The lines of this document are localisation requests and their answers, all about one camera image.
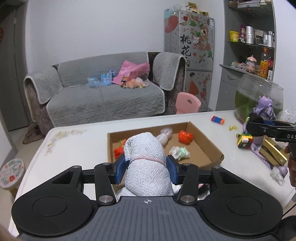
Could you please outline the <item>colourful toy block strip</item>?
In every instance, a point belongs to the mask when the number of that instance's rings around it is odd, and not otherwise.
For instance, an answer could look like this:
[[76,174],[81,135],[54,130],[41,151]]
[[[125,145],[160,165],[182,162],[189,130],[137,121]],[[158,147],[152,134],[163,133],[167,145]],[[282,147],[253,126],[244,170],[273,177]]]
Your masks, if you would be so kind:
[[223,118],[220,118],[218,116],[212,116],[211,121],[214,123],[218,123],[220,125],[223,125],[225,123],[225,120]]

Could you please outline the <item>blue toy castle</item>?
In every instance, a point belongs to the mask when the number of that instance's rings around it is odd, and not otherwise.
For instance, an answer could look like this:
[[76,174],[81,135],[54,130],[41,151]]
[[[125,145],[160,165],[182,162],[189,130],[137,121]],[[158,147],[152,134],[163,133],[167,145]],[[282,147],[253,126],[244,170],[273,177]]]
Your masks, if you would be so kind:
[[92,77],[88,77],[88,86],[89,87],[103,87],[109,86],[112,84],[112,80],[115,77],[115,71],[110,70],[106,74],[100,74]]

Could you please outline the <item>gold box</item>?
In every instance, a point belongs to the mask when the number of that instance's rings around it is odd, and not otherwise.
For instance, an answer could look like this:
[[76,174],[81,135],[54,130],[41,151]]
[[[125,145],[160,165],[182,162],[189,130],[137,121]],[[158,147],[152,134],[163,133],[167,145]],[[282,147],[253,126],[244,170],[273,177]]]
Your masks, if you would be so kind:
[[273,139],[265,137],[259,153],[266,158],[272,166],[284,166],[288,161],[288,154]]

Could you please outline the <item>pink plastic chair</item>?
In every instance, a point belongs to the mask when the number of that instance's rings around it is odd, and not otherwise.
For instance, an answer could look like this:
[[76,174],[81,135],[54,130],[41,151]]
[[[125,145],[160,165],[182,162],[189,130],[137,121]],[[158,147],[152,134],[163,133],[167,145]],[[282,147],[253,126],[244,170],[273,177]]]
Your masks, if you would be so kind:
[[201,107],[201,101],[190,93],[180,92],[175,106],[177,114],[197,113]]

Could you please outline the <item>floral round stool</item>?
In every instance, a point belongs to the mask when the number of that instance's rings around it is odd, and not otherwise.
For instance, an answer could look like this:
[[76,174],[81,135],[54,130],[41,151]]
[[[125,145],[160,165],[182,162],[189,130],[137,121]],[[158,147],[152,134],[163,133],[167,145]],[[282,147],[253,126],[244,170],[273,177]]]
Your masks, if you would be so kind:
[[8,161],[0,171],[0,186],[5,190],[14,190],[20,185],[26,167],[21,159]]

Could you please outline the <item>white waffle towel roll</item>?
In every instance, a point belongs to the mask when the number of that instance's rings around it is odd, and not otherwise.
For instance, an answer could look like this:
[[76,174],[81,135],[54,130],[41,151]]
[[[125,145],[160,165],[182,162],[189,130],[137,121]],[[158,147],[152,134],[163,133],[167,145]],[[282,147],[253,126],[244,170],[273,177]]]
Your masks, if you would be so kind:
[[117,193],[123,196],[172,196],[170,173],[161,143],[145,132],[127,139],[124,146],[125,186]]

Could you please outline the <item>lego brick block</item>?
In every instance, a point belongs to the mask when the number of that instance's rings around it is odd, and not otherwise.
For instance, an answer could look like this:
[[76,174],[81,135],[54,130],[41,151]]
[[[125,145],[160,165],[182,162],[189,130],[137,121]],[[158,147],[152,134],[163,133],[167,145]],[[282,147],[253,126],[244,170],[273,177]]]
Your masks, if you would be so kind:
[[253,136],[249,134],[237,134],[237,147],[240,149],[249,149],[251,147],[251,144],[253,143]]

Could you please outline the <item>pink plastic bag on sofa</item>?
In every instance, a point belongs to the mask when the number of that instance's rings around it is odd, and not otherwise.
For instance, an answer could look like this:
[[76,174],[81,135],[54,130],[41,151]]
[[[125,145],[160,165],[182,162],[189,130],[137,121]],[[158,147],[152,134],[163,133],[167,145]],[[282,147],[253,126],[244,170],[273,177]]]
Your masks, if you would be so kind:
[[135,64],[128,60],[125,60],[119,70],[117,76],[112,80],[112,84],[121,85],[123,78],[126,78],[127,81],[144,76],[150,70],[149,63]]

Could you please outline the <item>glass fish bowl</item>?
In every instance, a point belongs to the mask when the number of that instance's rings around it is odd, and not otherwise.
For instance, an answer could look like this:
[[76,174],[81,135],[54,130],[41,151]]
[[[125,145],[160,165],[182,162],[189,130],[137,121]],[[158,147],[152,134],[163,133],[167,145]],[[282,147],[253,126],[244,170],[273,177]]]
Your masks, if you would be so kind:
[[262,97],[272,101],[274,114],[283,110],[282,87],[255,75],[243,75],[235,94],[235,111],[241,122],[257,107]]

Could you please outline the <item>brown cardboard tray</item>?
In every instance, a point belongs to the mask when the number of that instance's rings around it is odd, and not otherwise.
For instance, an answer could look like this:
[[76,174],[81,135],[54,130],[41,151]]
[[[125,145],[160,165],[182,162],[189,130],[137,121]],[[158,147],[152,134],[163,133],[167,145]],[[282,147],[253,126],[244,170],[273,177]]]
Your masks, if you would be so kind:
[[[164,147],[166,155],[169,154],[169,151],[174,146],[185,147],[190,152],[190,157],[180,160],[180,164],[191,163],[197,165],[200,169],[210,170],[213,166],[219,166],[224,160],[224,154],[207,138],[203,132],[201,132],[193,123],[189,121],[108,133],[108,161],[110,163],[114,163],[116,161],[118,156],[114,154],[114,150],[120,146],[123,140],[145,132],[149,132],[156,137],[164,128],[172,129],[172,137],[168,140],[168,143]],[[193,134],[193,140],[190,144],[185,145],[179,141],[178,134],[180,131]]]

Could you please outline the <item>decorated refrigerator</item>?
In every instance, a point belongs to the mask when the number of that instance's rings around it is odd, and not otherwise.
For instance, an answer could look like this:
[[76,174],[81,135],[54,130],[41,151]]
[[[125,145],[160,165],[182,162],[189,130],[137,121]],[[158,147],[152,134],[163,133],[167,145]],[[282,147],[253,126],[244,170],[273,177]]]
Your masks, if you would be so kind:
[[185,92],[201,101],[200,112],[208,110],[214,64],[215,21],[189,11],[164,13],[165,51],[182,54],[186,64]]

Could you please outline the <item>yellow plastic piece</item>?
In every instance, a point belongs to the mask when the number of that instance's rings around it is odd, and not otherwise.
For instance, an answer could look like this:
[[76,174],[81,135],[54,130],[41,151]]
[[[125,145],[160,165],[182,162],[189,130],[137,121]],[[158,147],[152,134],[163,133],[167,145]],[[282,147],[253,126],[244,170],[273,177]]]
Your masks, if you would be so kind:
[[237,126],[229,126],[229,131],[236,131],[238,130]]

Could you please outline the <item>grey shelf cabinet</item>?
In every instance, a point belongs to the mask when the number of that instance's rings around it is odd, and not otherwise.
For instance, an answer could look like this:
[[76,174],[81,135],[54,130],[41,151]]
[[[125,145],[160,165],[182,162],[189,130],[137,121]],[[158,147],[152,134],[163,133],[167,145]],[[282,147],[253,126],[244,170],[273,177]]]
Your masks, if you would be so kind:
[[275,36],[275,19],[272,1],[224,1],[225,10],[225,45],[220,89],[216,110],[234,110],[234,99],[241,77],[246,72],[242,68],[232,67],[233,62],[244,63],[248,57],[255,57],[260,64],[261,54],[266,48],[272,60],[275,60],[275,44],[263,44],[263,37],[256,37],[252,42],[233,42],[230,32],[247,32],[246,27],[261,34],[272,32]]

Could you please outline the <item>plush toy on sofa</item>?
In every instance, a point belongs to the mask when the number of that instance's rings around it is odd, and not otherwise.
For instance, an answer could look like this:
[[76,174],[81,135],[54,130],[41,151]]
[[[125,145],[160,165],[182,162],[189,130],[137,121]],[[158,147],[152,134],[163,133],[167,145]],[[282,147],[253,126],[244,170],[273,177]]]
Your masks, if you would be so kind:
[[135,89],[135,88],[146,88],[149,87],[149,84],[145,82],[142,78],[136,77],[132,78],[131,80],[122,80],[121,85],[122,88],[129,88],[129,89]]

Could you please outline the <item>dark door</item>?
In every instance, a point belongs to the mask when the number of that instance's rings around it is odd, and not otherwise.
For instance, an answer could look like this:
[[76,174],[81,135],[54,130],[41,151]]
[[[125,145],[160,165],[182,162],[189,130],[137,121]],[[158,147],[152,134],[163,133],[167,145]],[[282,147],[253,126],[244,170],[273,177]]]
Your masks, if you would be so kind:
[[30,123],[23,87],[26,10],[27,1],[1,1],[1,114],[8,131]]

